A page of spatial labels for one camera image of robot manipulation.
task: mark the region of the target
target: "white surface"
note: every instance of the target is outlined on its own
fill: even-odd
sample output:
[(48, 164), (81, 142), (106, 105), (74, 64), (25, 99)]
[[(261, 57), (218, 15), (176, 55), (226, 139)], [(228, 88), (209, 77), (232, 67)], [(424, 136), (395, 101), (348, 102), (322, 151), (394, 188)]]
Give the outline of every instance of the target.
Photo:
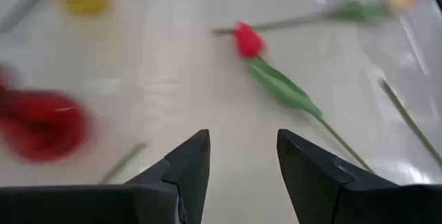
[[(42, 2), (0, 38), (0, 58), (19, 68), (26, 86), (76, 95), (95, 114), (97, 133), (78, 154), (53, 165), (29, 165), (2, 151), (0, 174), (8, 176), (0, 185), (94, 183), (134, 142), (147, 141), (118, 180), (124, 181), (197, 130), (210, 129), (203, 223), (295, 223), (278, 166), (277, 130), (290, 129), (354, 161), (311, 117), (278, 106), (236, 55), (232, 38), (213, 37), (209, 28), (303, 15), (321, 2), (115, 0), (113, 10), (93, 19), (69, 16), (54, 0)], [(400, 184), (440, 183), (436, 162), (376, 82), (382, 76), (407, 81), (408, 70), (391, 73), (398, 64), (419, 68), (401, 22), (385, 26), (390, 31), (381, 36), (376, 26), (351, 23), (266, 32), (266, 59), (310, 94), (380, 176)], [(432, 79), (417, 71), (417, 84), (405, 83), (411, 92)], [(419, 124), (439, 137), (437, 110), (421, 107), (428, 101), (404, 88), (399, 94), (423, 116)]]

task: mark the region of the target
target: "table surface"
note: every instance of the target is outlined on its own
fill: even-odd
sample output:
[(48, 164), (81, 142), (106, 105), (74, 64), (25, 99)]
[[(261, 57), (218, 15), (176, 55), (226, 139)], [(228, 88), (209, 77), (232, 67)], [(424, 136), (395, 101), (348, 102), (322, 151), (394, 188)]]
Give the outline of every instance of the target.
[[(317, 121), (285, 109), (252, 78), (230, 36), (210, 28), (305, 15), (335, 0), (113, 0), (98, 17), (75, 17), (43, 0), (0, 36), (0, 61), (20, 87), (63, 90), (94, 116), (75, 155), (34, 165), (0, 149), (0, 185), (96, 183), (135, 143), (146, 150), (116, 180), (151, 166), (199, 129), (211, 135), (203, 223), (293, 223), (280, 175), (278, 129), (356, 163)], [(15, 0), (0, 0), (0, 17)], [(394, 87), (442, 152), (442, 33), (434, 0), (375, 26), (319, 23), (262, 34), (265, 59), (310, 94), (374, 171), (398, 184), (442, 183), (436, 161), (384, 94)]]

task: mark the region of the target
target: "red flower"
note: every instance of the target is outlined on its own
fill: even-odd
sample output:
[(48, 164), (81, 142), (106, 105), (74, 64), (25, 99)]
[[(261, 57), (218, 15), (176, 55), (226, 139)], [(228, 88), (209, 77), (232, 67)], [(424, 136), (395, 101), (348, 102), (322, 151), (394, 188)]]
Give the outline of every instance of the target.
[(20, 156), (35, 162), (63, 158), (83, 143), (86, 116), (76, 102), (54, 91), (7, 91), (0, 134)]
[(253, 28), (241, 21), (235, 29), (235, 39), (238, 52), (249, 59), (259, 56), (265, 47), (264, 41)]

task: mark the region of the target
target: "red tulip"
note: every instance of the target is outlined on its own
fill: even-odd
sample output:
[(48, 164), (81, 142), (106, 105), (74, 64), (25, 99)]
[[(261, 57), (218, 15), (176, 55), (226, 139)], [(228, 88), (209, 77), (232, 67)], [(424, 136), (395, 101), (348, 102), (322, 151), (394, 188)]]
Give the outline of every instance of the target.
[(73, 152), (85, 140), (86, 116), (80, 106), (54, 91), (8, 91), (0, 133), (10, 148), (35, 162)]
[(239, 53), (246, 58), (253, 59), (265, 48), (262, 38), (253, 28), (243, 22), (238, 22), (235, 29), (235, 39)]

